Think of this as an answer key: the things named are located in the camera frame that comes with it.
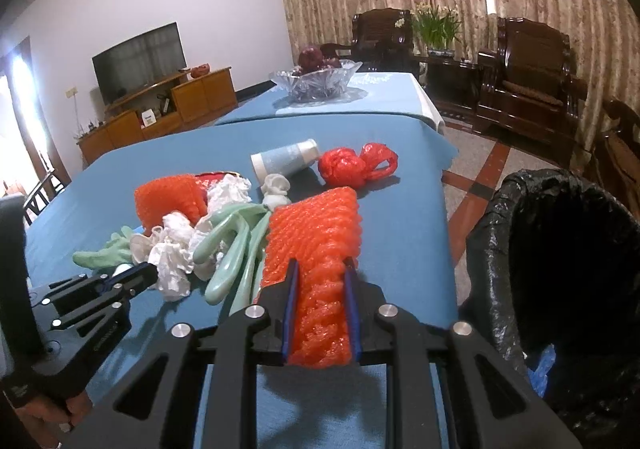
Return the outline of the person left hand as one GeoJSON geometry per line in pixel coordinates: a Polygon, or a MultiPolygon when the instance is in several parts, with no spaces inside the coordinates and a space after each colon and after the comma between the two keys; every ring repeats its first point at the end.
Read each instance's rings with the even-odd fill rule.
{"type": "Polygon", "coordinates": [[[91,412],[93,402],[87,391],[81,391],[68,398],[64,408],[43,396],[32,398],[21,407],[9,403],[9,407],[38,448],[57,448],[62,443],[62,425],[76,427],[91,412]]]}

